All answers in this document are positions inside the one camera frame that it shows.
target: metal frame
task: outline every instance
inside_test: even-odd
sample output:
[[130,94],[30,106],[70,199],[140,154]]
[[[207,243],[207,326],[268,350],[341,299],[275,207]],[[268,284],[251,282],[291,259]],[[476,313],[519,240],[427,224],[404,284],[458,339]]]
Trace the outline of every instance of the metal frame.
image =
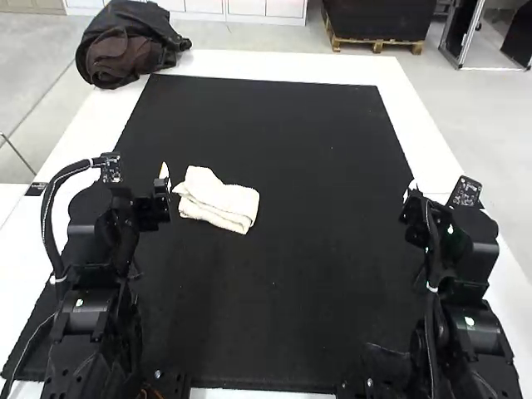
[[438,47],[441,54],[450,62],[457,70],[462,71],[528,71],[532,66],[532,59],[528,67],[523,68],[522,66],[516,68],[496,68],[496,67],[469,67],[464,66],[466,62],[467,53],[469,52],[471,43],[473,41],[473,36],[475,35],[476,27],[482,17],[482,10],[484,9],[485,0],[478,0],[475,11],[473,12],[473,18],[471,19],[470,26],[467,29],[467,33],[464,35],[464,41],[462,45],[462,50],[458,57],[453,56],[446,48],[447,37],[449,36],[449,31],[451,29],[451,23],[453,17],[455,16],[456,9],[460,5],[460,0],[454,0],[451,4],[451,9],[449,10],[449,16],[447,17],[446,25],[441,35],[440,46]]
[[33,176],[37,176],[37,172],[32,168],[32,166],[27,162],[27,160],[22,156],[22,154],[17,150],[15,145],[0,131],[0,136],[6,141],[6,143],[15,151],[15,154],[21,159],[24,165],[32,172]]

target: black cable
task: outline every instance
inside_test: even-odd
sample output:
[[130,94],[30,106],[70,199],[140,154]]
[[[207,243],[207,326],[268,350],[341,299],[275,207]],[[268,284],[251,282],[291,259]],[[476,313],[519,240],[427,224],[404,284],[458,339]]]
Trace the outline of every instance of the black cable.
[[440,376],[438,375],[438,362],[436,358],[436,339],[434,335],[434,305],[437,300],[438,294],[429,291],[426,300],[424,323],[426,352],[431,374],[431,399],[437,399],[440,390]]
[[6,383],[4,384],[3,386],[3,389],[2,389],[2,393],[0,393],[0,399],[7,399],[9,397],[9,393],[11,392],[11,388],[12,388],[12,385],[15,381],[15,376],[17,375],[17,372],[18,372],[18,369],[19,367],[21,366],[22,362],[24,361],[26,355],[27,355],[27,350],[28,348],[30,347],[30,345],[32,345],[32,342],[33,342],[33,339],[35,339],[35,337],[39,334],[39,332],[49,323],[53,320],[53,317],[54,317],[55,313],[51,314],[50,316],[47,317],[47,319],[42,322],[41,324],[39,324],[39,327],[37,327],[37,329],[35,330],[35,332],[32,334],[32,336],[30,337],[30,339],[27,341],[27,344],[26,346],[24,347],[24,350],[22,351],[22,354],[20,355],[19,359],[18,359],[18,362],[17,362],[17,365],[15,366],[15,368],[13,369],[13,373],[12,375],[9,377],[9,379],[6,380]]
[[57,191],[69,177],[88,170],[91,167],[100,167],[105,164],[103,158],[93,158],[91,160],[80,160],[74,164],[64,167],[55,176],[44,190],[41,207],[41,234],[42,242],[47,251],[48,258],[52,262],[53,271],[57,280],[65,277],[65,266],[63,265],[61,255],[57,250],[56,240],[53,236],[52,229],[52,207]]
[[427,282],[428,290],[426,299],[425,317],[423,318],[425,324],[425,340],[426,351],[428,356],[429,371],[431,374],[431,399],[439,397],[440,379],[438,374],[438,362],[436,355],[436,336],[434,334],[434,311],[439,301],[438,286],[443,272],[441,265],[441,246],[440,233],[436,226],[436,222],[432,217],[431,201],[427,198],[423,199],[423,220],[428,229],[430,243],[429,251],[427,251]]

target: wooden pallet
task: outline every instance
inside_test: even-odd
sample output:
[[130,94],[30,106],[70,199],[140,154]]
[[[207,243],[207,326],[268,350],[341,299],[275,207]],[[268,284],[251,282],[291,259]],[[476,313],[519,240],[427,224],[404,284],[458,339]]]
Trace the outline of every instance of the wooden pallet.
[[325,29],[327,30],[327,34],[329,36],[329,40],[331,41],[331,47],[334,52],[340,52],[340,45],[343,43],[366,43],[366,44],[372,44],[372,50],[375,54],[379,54],[382,52],[383,46],[386,44],[391,45],[399,45],[399,46],[411,46],[411,52],[415,56],[420,56],[423,52],[423,40],[420,40],[418,42],[409,42],[409,41],[401,41],[401,40],[384,40],[384,39],[353,39],[353,38],[344,38],[344,37],[338,37],[334,33],[333,25],[331,25],[331,20],[329,19],[329,16],[327,15],[327,12],[325,9],[322,10],[323,14],[323,20],[325,21]]

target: folded towel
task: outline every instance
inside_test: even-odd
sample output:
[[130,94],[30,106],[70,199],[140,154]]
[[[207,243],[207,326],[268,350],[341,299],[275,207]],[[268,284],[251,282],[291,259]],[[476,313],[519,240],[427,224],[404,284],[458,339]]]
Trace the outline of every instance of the folded towel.
[[209,168],[189,166],[185,181],[172,192],[181,196],[182,218],[205,220],[217,227],[246,234],[259,211],[259,193],[239,185],[225,185]]

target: black jacket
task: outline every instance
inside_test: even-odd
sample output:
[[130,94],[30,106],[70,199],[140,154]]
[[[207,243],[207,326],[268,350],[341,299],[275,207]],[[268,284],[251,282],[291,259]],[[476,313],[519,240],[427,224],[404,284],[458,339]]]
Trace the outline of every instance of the black jacket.
[[[144,53],[136,57],[138,37],[145,39]],[[83,33],[76,66],[88,83],[115,89],[136,81],[141,73],[174,67],[177,53],[191,46],[170,25],[170,13],[156,3],[112,0]]]

